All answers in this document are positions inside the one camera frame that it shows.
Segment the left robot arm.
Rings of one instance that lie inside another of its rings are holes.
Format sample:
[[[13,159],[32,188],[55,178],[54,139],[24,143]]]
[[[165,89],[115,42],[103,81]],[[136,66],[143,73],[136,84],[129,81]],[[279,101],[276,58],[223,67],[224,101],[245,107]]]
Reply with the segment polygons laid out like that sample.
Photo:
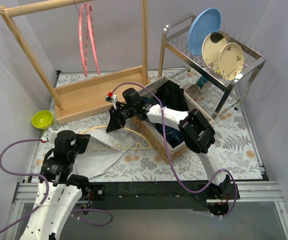
[[[53,148],[44,157],[34,203],[36,211],[30,215],[22,240],[59,239],[77,201],[90,194],[89,179],[72,173],[77,155],[87,149],[90,134],[72,130],[48,132]]]

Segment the blue denim skirt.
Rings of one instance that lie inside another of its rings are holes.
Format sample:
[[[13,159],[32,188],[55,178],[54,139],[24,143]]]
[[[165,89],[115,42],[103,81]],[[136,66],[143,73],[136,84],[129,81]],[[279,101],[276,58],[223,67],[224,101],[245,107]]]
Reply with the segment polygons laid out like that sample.
[[[142,96],[142,100],[145,103],[149,103],[152,105],[159,104],[159,102],[154,98],[147,98],[147,97]],[[151,124],[163,136],[162,124],[161,123],[153,123],[153,122]],[[175,128],[172,128],[172,127],[166,125],[165,126],[165,133],[166,133],[166,140],[171,145],[172,148],[175,148],[176,146],[178,146],[179,144],[184,142],[181,132]]]

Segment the pink hanger front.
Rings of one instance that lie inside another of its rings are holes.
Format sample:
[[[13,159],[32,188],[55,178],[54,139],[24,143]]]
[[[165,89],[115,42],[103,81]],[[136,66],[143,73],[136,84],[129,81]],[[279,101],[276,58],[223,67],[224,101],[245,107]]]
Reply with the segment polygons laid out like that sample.
[[[79,9],[79,25],[78,25],[78,31],[79,31],[79,47],[80,47],[80,57],[82,62],[82,68],[84,72],[84,76],[86,77],[88,75],[87,73],[87,54],[84,53],[84,43],[83,43],[83,11],[85,9],[85,5],[82,4]]]

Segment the white skirt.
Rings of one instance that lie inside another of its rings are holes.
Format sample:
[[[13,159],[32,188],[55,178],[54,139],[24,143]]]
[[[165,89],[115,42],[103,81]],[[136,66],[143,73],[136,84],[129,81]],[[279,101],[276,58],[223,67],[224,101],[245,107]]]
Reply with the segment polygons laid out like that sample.
[[[91,151],[84,153],[72,153],[72,138],[70,133],[72,130],[59,131],[55,139],[53,156],[50,158],[57,165],[63,167],[68,173],[77,173],[86,176],[89,179],[103,175],[110,167],[113,166],[128,150],[108,150],[108,151]],[[106,133],[103,129],[93,129],[86,134],[90,134],[88,144],[96,147],[98,144],[105,144],[113,147],[116,143],[125,144],[130,136],[125,132]]]

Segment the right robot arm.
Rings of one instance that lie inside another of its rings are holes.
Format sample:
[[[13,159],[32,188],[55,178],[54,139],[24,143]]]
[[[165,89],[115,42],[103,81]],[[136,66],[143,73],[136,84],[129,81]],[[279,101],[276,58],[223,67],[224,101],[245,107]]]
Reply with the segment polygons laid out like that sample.
[[[161,102],[145,102],[134,88],[126,89],[123,98],[125,103],[119,102],[113,92],[105,96],[105,101],[112,103],[106,128],[108,133],[123,128],[126,120],[132,117],[180,131],[186,146],[199,156],[206,170],[208,183],[200,190],[190,190],[182,181],[179,181],[179,184],[191,194],[210,189],[214,198],[228,198],[228,186],[234,183],[234,179],[229,171],[221,166],[215,150],[214,128],[201,111],[196,108],[191,111],[177,111],[164,107]]]

